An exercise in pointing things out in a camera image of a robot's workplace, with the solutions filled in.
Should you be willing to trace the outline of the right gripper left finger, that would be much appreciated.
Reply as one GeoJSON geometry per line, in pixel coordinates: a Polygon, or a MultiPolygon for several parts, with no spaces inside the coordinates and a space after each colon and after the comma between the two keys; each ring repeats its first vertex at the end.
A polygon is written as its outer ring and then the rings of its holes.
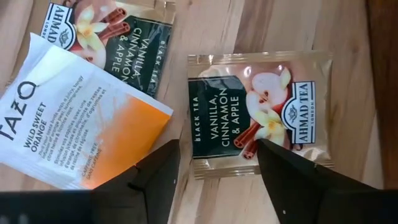
{"type": "Polygon", "coordinates": [[[173,139],[95,188],[94,224],[167,224],[180,165],[173,139]]]}

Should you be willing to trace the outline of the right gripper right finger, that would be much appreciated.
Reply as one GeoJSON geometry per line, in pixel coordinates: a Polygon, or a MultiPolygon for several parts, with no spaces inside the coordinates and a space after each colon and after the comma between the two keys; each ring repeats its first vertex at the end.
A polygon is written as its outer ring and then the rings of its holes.
{"type": "Polygon", "coordinates": [[[270,140],[258,140],[261,177],[280,224],[359,223],[345,197],[373,188],[270,140]]]}

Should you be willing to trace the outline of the gold vanilla cinnamon tea bag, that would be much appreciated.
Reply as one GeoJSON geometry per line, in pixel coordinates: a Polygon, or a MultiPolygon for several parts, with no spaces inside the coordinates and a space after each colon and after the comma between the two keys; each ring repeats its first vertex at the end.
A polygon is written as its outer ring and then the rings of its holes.
{"type": "Polygon", "coordinates": [[[189,55],[195,178],[258,174],[262,140],[332,168],[326,124],[332,63],[321,51],[189,55]]]}
{"type": "Polygon", "coordinates": [[[40,34],[153,97],[175,14],[172,0],[49,0],[40,34]]]}

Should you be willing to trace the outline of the wooden three-compartment tray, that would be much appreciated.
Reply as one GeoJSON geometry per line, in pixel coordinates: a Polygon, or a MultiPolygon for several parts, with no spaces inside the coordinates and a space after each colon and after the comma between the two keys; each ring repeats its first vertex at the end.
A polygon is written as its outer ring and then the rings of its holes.
{"type": "Polygon", "coordinates": [[[398,0],[366,0],[384,187],[398,190],[398,0]]]}

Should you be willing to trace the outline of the white orange Tazo tea bag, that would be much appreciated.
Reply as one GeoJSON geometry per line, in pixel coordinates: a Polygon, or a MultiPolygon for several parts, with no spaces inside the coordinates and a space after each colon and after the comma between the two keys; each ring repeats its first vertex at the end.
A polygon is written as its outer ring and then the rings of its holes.
{"type": "Polygon", "coordinates": [[[59,189],[94,189],[145,158],[172,113],[32,34],[0,98],[0,163],[59,189]]]}

